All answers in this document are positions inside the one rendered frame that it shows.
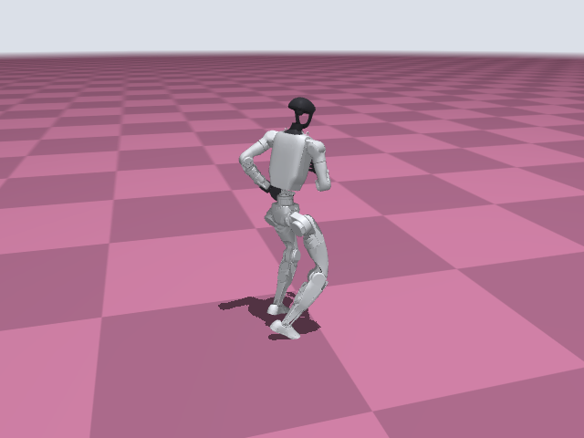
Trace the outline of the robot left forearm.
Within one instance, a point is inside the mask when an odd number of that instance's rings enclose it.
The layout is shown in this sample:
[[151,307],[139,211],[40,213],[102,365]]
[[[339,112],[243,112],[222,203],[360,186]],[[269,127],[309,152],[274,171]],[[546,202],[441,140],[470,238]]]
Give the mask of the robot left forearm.
[[[242,166],[242,165],[241,165]],[[270,182],[266,180],[266,177],[261,174],[261,172],[257,169],[256,165],[253,164],[250,168],[245,168],[242,166],[243,170],[245,171],[246,175],[249,175],[254,183],[258,186],[262,186],[266,190],[270,186]]]

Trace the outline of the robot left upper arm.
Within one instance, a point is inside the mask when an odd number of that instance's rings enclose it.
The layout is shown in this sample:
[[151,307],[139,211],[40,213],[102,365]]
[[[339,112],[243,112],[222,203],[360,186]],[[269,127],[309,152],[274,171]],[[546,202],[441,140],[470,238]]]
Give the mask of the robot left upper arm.
[[272,148],[273,140],[277,133],[278,131],[275,130],[268,131],[262,139],[244,151],[239,157],[240,164],[245,168],[250,168],[254,163],[253,157],[260,155],[268,149]]

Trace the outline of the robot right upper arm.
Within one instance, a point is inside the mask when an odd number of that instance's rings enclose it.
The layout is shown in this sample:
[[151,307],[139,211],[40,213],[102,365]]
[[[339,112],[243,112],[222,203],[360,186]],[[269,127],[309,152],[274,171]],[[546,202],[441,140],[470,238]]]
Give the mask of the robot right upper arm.
[[308,139],[306,140],[306,149],[308,155],[312,157],[314,169],[318,177],[318,179],[315,180],[317,190],[320,192],[329,190],[325,145],[321,141]]

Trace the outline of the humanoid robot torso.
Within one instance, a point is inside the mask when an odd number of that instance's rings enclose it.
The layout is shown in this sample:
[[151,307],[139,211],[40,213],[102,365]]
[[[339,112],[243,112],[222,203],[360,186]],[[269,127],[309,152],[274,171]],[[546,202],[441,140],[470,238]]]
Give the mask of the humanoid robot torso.
[[289,216],[299,213],[292,191],[299,191],[307,179],[312,157],[307,153],[306,140],[313,139],[307,135],[308,131],[294,135],[284,133],[286,129],[279,131],[273,140],[269,176],[270,184],[281,189],[276,202],[272,203],[272,219],[279,225],[291,227]]

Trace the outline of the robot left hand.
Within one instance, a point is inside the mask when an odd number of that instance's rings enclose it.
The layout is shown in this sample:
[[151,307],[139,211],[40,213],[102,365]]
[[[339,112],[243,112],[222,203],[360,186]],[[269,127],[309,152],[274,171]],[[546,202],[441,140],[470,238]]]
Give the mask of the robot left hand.
[[[269,181],[268,181],[269,182]],[[276,188],[274,186],[272,186],[270,184],[270,186],[268,187],[268,189],[266,190],[265,188],[263,188],[262,186],[259,186],[261,190],[263,190],[266,193],[270,193],[272,198],[274,200],[276,200],[277,196],[281,193],[281,189],[280,188]],[[283,190],[282,190],[283,191]],[[293,195],[294,196],[294,195]]]

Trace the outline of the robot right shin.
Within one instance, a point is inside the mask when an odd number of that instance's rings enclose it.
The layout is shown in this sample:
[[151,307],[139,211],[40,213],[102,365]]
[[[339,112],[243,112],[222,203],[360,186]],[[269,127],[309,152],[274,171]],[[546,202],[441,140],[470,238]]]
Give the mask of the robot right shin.
[[[326,281],[325,275],[321,272],[313,274],[308,282],[304,282],[295,296],[291,309],[283,319],[283,326],[290,329],[292,323],[311,306],[311,304],[318,298],[327,284],[328,281]],[[285,323],[287,324],[284,325]]]

